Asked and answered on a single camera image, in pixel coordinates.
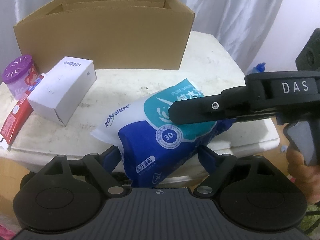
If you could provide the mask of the person's right hand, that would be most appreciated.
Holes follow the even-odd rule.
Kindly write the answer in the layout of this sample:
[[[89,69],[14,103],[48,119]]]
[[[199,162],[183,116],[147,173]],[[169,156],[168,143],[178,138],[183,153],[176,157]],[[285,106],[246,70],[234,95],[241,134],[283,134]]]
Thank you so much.
[[[295,178],[295,185],[310,204],[319,202],[319,165],[306,166],[303,155],[289,146],[286,153],[288,173]]]

